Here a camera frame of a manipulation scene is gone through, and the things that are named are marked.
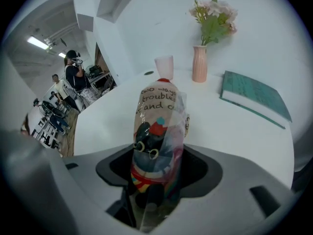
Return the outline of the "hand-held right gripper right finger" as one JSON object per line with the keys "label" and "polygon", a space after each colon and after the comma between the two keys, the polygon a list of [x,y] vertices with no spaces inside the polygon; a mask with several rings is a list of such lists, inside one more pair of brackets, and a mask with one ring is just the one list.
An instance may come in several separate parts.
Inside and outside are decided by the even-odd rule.
{"label": "hand-held right gripper right finger", "polygon": [[249,159],[195,145],[185,149],[215,160],[221,180],[204,196],[181,198],[156,235],[266,235],[299,198]]}

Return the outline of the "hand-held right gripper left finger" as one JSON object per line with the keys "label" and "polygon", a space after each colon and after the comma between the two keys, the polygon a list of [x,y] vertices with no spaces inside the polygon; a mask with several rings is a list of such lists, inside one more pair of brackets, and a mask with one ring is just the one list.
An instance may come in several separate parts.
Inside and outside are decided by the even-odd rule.
{"label": "hand-held right gripper left finger", "polygon": [[125,147],[65,159],[56,151],[47,151],[54,181],[73,217],[77,235],[144,235],[106,212],[121,198],[122,188],[110,186],[96,173],[101,160]]}

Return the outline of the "white table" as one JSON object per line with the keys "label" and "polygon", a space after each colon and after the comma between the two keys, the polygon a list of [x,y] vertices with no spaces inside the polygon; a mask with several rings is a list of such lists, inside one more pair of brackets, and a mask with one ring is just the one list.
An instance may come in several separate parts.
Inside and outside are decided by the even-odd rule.
{"label": "white table", "polygon": [[[187,94],[190,115],[185,143],[249,159],[291,187],[294,149],[289,127],[220,99],[223,79],[208,75],[194,82],[187,70],[176,70],[173,83]],[[156,69],[144,71],[105,94],[79,114],[74,154],[84,155],[133,142],[140,92],[159,79]]]}

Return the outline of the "teal hardcover book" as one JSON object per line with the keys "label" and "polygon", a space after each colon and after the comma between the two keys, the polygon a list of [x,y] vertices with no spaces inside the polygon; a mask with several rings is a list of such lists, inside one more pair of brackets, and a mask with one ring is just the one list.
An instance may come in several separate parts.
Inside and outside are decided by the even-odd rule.
{"label": "teal hardcover book", "polygon": [[226,71],[220,99],[244,108],[285,129],[292,119],[276,89],[250,77]]}

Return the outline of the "pink ribbed vase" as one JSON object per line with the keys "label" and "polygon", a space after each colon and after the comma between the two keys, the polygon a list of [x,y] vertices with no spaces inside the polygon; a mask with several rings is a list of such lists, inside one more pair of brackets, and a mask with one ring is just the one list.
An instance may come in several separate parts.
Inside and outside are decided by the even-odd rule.
{"label": "pink ribbed vase", "polygon": [[193,46],[193,69],[192,80],[194,82],[203,83],[207,79],[207,47]]}

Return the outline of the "pink cup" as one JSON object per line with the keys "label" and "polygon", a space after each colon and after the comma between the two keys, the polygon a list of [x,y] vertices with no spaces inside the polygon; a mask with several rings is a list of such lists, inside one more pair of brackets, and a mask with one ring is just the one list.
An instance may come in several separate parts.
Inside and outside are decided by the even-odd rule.
{"label": "pink cup", "polygon": [[174,59],[172,55],[155,58],[156,69],[160,78],[172,80],[174,76]]}

